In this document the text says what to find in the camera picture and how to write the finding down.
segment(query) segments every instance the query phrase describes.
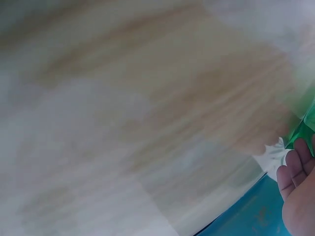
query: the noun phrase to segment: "blue paint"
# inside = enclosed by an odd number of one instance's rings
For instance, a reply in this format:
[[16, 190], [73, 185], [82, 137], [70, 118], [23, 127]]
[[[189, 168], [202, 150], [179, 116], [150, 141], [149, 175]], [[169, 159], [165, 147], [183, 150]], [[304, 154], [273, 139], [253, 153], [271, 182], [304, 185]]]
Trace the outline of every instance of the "blue paint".
[[197, 236], [289, 236], [277, 183], [265, 175]]

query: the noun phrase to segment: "wooden surface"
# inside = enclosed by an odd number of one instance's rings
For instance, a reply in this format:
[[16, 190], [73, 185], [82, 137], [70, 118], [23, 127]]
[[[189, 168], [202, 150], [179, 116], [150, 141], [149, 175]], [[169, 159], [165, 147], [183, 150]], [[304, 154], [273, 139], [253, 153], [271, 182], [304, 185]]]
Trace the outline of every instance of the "wooden surface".
[[189, 236], [263, 175], [312, 29], [217, 3], [0, 3], [2, 235]]

